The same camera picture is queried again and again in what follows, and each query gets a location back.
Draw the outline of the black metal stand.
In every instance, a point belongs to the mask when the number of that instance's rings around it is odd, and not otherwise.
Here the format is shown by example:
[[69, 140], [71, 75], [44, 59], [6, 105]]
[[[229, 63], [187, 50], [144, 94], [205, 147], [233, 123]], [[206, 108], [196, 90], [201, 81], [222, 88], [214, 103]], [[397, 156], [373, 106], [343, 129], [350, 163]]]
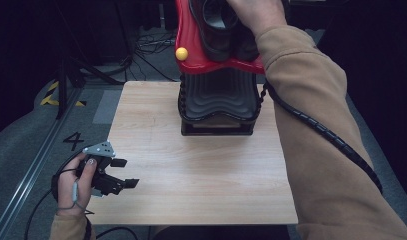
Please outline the black metal stand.
[[85, 69], [91, 76], [99, 78], [110, 85], [124, 85], [112, 78], [112, 73], [108, 74], [95, 68], [91, 61], [87, 58], [81, 47], [81, 42], [70, 25], [69, 19], [79, 15], [78, 7], [69, 7], [70, 3], [78, 3], [79, 0], [51, 0], [54, 4], [56, 12], [61, 18], [59, 27], [56, 27], [53, 35], [55, 36], [55, 44], [61, 56], [61, 62], [58, 69], [58, 85], [59, 85], [59, 100], [57, 120], [60, 120], [68, 108], [75, 104], [70, 103], [70, 97], [67, 95], [67, 82], [70, 82], [74, 90], [82, 89], [86, 80], [85, 73], [81, 70]]

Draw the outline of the grey floor tape patch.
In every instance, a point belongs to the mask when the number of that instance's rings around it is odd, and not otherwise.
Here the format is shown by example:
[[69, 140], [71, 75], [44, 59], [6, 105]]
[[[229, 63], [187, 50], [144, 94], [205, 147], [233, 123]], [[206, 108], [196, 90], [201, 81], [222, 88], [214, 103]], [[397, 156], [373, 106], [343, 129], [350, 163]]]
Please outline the grey floor tape patch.
[[121, 90], [104, 90], [93, 117], [94, 124], [111, 124], [121, 96]]

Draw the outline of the red and black shoe rack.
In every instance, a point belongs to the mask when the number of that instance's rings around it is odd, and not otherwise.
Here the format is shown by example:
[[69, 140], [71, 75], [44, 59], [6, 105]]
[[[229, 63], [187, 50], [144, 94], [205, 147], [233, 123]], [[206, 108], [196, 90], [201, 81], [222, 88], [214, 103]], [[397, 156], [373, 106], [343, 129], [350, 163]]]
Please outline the red and black shoe rack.
[[185, 136], [252, 134], [263, 101], [256, 76], [264, 70], [259, 56], [252, 62], [244, 62], [238, 60], [233, 51], [234, 33], [248, 28], [238, 19], [231, 37], [230, 57], [223, 62], [211, 61], [203, 51], [188, 0], [175, 2], [178, 14], [175, 58], [181, 72], [178, 96], [181, 133]]

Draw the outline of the person's left hand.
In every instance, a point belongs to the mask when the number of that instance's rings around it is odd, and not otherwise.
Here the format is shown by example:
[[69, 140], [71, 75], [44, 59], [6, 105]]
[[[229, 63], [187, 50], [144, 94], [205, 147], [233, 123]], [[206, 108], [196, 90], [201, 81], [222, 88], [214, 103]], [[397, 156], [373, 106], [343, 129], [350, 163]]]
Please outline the person's left hand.
[[86, 211], [91, 197], [91, 185], [96, 163], [94, 159], [89, 159], [82, 175], [77, 177], [75, 170], [85, 158], [86, 154], [84, 153], [75, 156], [59, 176], [58, 215], [82, 215]]

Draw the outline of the yellow and black floor tape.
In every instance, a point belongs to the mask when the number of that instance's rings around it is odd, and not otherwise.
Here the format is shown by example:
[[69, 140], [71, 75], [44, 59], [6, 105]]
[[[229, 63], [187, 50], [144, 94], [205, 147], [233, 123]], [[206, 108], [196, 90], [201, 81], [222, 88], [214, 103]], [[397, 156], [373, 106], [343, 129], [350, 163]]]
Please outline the yellow and black floor tape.
[[45, 96], [41, 100], [41, 105], [52, 105], [58, 106], [59, 101], [52, 98], [53, 94], [56, 92], [57, 88], [59, 87], [59, 82], [55, 80], [48, 88]]

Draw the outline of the person's right hand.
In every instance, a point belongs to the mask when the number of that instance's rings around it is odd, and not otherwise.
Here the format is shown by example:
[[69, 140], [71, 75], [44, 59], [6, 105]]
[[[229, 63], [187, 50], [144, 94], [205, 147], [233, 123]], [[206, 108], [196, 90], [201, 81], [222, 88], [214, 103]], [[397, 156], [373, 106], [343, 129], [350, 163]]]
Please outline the person's right hand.
[[254, 35], [268, 28], [287, 24], [281, 0], [227, 0], [227, 2]]

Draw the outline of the metal floor rail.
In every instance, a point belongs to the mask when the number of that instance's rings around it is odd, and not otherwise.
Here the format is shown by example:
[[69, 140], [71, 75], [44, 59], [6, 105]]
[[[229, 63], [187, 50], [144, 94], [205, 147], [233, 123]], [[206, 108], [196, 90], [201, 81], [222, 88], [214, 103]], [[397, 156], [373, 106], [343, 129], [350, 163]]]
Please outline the metal floor rail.
[[0, 217], [0, 240], [4, 240], [8, 230], [13, 225], [15, 218], [22, 209], [30, 191], [32, 190], [45, 162], [48, 159], [49, 152], [54, 145], [56, 136], [59, 134], [67, 115], [74, 108], [76, 101], [82, 93], [81, 88], [74, 88], [66, 98], [66, 103], [60, 105], [62, 115], [59, 119], [54, 119], [50, 129], [46, 132], [45, 138], [41, 143], [36, 155], [32, 158], [30, 165], [22, 179], [16, 186], [15, 192], [7, 204], [5, 211]]

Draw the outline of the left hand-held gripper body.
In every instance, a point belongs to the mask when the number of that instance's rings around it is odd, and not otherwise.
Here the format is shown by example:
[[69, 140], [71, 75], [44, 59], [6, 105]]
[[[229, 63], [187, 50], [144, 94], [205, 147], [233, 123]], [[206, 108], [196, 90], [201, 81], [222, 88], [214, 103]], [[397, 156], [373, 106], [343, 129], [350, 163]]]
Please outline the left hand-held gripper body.
[[89, 159], [94, 159], [97, 168], [92, 179], [92, 187], [99, 191], [101, 195], [118, 195], [124, 188], [124, 180], [118, 179], [106, 173], [106, 168], [110, 166], [113, 159], [118, 159], [109, 140], [87, 146], [82, 150], [86, 158], [82, 160], [77, 168], [76, 175], [80, 177]]

